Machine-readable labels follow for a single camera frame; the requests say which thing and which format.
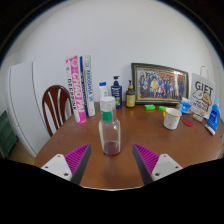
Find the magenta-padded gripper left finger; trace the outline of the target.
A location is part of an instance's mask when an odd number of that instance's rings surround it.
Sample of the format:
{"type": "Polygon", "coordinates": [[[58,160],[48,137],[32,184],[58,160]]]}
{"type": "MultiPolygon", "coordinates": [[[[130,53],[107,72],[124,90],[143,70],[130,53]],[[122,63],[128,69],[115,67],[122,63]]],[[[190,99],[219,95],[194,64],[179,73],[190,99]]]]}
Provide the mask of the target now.
{"type": "Polygon", "coordinates": [[[79,185],[90,155],[91,144],[88,143],[66,155],[56,154],[42,166],[42,169],[79,185]]]}

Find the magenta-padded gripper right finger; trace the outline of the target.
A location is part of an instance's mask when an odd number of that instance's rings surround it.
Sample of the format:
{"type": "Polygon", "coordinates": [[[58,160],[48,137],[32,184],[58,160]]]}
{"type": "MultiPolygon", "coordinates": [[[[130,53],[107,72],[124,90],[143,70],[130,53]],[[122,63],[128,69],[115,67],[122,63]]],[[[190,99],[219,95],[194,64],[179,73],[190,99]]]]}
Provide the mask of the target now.
{"type": "Polygon", "coordinates": [[[132,153],[145,185],[182,169],[168,154],[157,154],[136,143],[132,153]]]}

